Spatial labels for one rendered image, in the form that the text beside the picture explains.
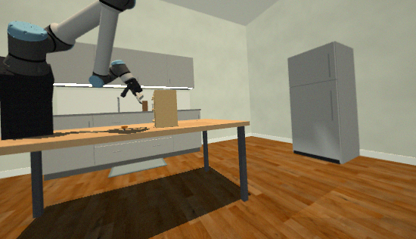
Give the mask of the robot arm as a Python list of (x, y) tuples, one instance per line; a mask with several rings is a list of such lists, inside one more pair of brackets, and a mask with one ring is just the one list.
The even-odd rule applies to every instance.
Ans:
[(77, 38), (99, 26), (94, 69), (88, 79), (90, 84), (100, 88), (118, 77), (124, 83), (134, 79), (123, 61), (114, 61), (110, 67), (119, 13), (134, 5), (135, 0), (97, 0), (62, 23), (52, 23), (46, 28), (12, 21), (7, 29), (8, 55), (3, 67), (22, 75), (44, 76), (49, 73), (47, 53), (70, 50)]

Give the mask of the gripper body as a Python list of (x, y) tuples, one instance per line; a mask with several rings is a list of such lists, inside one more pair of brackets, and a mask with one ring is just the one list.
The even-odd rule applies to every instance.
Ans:
[(142, 92), (142, 88), (141, 88), (141, 86), (138, 84), (138, 82), (137, 82), (137, 80), (136, 80), (136, 78), (134, 78), (134, 79), (129, 79), (129, 80), (127, 80), (127, 81), (125, 81), (125, 84), (130, 84), (131, 86), (130, 86), (130, 88), (129, 88), (129, 90), (134, 90), (134, 92), (136, 93), (136, 92), (138, 92), (138, 93), (140, 93), (140, 92)]

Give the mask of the tan chest of drawers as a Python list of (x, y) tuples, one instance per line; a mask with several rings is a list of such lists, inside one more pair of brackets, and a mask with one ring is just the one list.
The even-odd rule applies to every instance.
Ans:
[(154, 90), (156, 128), (178, 126), (176, 90)]

